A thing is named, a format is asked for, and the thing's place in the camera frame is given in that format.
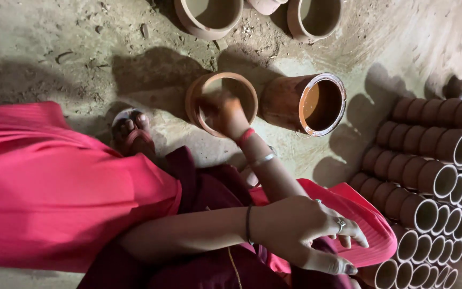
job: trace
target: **red thread bracelet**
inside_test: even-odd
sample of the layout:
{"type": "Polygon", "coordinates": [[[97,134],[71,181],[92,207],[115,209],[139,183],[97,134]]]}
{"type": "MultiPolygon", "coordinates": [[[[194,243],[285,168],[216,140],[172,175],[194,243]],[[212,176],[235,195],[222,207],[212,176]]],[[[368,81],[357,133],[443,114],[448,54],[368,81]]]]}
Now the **red thread bracelet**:
{"type": "Polygon", "coordinates": [[[238,139],[238,140],[235,140],[234,142],[236,142],[236,144],[238,145],[238,147],[242,147],[243,143],[251,137],[251,135],[253,135],[253,133],[255,133],[254,129],[253,128],[249,128],[247,129],[243,134],[242,136],[238,139]]]}

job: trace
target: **maroon garment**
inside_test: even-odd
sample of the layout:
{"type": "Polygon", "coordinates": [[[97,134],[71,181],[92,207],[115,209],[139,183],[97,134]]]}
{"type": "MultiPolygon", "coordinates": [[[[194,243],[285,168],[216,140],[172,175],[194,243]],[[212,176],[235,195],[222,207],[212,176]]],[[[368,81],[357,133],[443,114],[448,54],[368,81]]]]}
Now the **maroon garment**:
{"type": "MultiPolygon", "coordinates": [[[[186,147],[167,155],[174,176],[183,188],[179,214],[248,206],[251,196],[237,170],[229,165],[196,169],[186,147]]],[[[336,253],[330,239],[313,241],[313,248],[336,253]]],[[[266,249],[260,245],[232,246],[230,252],[237,267],[243,289],[290,288],[266,264],[266,249]]],[[[164,266],[148,267],[133,259],[117,243],[107,245],[97,256],[78,289],[210,289],[239,288],[238,278],[223,248],[180,258],[164,266]]],[[[292,288],[350,289],[346,275],[332,276],[292,266],[292,288]]]]}

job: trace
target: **silver bangle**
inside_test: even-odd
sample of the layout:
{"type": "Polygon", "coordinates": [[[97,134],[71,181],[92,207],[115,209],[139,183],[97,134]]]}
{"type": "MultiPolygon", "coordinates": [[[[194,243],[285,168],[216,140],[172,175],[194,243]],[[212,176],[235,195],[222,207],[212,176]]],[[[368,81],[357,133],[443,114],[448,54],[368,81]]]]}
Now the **silver bangle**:
{"type": "Polygon", "coordinates": [[[272,152],[271,154],[267,155],[266,157],[252,163],[251,167],[257,167],[257,166],[261,165],[262,163],[264,163],[266,161],[270,161],[274,157],[276,157],[276,154],[272,152]]]}

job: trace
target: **fingernail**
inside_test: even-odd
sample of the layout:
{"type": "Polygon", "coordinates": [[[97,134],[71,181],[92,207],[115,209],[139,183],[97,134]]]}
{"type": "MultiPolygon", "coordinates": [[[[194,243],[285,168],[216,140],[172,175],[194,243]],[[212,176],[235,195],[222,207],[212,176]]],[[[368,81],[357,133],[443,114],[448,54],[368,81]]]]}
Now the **fingernail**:
{"type": "Polygon", "coordinates": [[[356,269],[356,267],[354,267],[352,265],[345,266],[345,274],[347,274],[347,275],[356,275],[357,273],[358,273],[358,270],[356,269]]]}

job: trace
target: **woman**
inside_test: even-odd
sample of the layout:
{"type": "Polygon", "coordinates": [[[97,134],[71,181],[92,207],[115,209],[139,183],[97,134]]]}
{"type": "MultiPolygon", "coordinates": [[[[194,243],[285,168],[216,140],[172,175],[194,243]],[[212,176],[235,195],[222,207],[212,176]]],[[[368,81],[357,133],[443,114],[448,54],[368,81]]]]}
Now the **woman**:
{"type": "MultiPolygon", "coordinates": [[[[159,169],[153,163],[153,142],[144,115],[125,122],[116,133],[118,147],[130,155],[123,158],[70,130],[55,103],[0,107],[0,266],[86,272],[110,240],[146,220],[151,221],[106,246],[81,286],[93,284],[91,276],[110,275],[101,275],[108,268],[106,260],[123,258],[144,264],[152,274],[150,282],[165,270],[185,270],[185,265],[197,268],[194,262],[208,261],[215,257],[212,254],[226,250],[232,263],[247,260],[251,258],[247,252],[254,252],[255,260],[259,257],[261,264],[271,268],[287,260],[297,267],[333,274],[354,274],[354,265],[376,264],[394,253],[393,233],[375,209],[354,205],[322,188],[322,203],[309,199],[306,192],[317,192],[316,185],[298,182],[287,173],[250,130],[239,101],[223,96],[217,107],[215,121],[220,130],[241,147],[262,184],[262,190],[252,194],[254,201],[265,203],[266,195],[275,202],[272,205],[247,207],[253,198],[236,170],[230,166],[196,170],[185,147],[167,156],[176,178],[159,169]],[[339,198],[344,200],[338,203],[352,213],[369,212],[370,219],[363,220],[360,213],[357,220],[349,220],[325,206],[339,198]],[[374,237],[374,246],[362,226],[374,237]],[[339,255],[368,254],[373,256],[367,258],[370,263],[310,248],[311,240],[336,234],[337,241],[319,239],[313,246],[334,252],[334,242],[339,242],[347,248],[338,250],[339,255]],[[262,246],[244,245],[246,241],[262,246]]],[[[119,266],[117,262],[110,265],[119,266]]],[[[299,274],[292,273],[294,278],[299,274]]]]}

